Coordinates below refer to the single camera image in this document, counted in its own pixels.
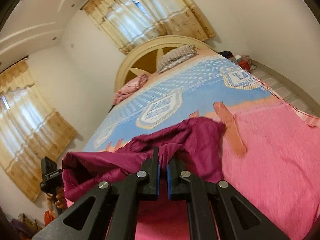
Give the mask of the left hand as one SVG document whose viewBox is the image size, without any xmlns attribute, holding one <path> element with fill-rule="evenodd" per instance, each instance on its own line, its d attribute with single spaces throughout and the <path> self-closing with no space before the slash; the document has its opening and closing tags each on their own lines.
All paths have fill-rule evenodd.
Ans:
<svg viewBox="0 0 320 240">
<path fill-rule="evenodd" d="M 56 189 L 56 195 L 47 193 L 46 194 L 46 203 L 48 206 L 49 214 L 56 218 L 56 210 L 65 210 L 67 209 L 67 201 L 64 196 L 63 187 L 58 187 Z"/>
</svg>

